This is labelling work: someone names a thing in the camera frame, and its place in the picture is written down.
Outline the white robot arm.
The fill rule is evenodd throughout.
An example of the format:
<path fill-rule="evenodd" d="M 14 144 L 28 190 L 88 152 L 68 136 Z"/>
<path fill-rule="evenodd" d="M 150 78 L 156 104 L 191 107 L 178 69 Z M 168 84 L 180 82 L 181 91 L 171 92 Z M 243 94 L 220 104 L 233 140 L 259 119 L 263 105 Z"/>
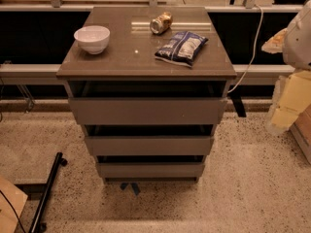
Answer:
<path fill-rule="evenodd" d="M 261 49 L 268 53 L 281 52 L 284 62 L 294 67 L 292 74 L 276 82 L 267 115 L 267 131 L 280 135 L 311 104 L 311 1 Z"/>

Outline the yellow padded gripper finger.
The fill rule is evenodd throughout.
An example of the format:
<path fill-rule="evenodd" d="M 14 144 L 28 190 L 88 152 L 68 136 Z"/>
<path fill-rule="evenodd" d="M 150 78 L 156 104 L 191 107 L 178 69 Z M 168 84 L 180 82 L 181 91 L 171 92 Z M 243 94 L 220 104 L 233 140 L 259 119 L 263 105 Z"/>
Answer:
<path fill-rule="evenodd" d="M 274 36 L 272 36 L 268 41 L 266 41 L 262 45 L 261 50 L 271 54 L 282 52 L 286 33 L 287 33 L 286 28 L 277 32 Z"/>
<path fill-rule="evenodd" d="M 311 72 L 296 71 L 277 80 L 272 104 L 266 118 L 266 129 L 272 135 L 288 131 L 298 116 L 311 105 Z"/>

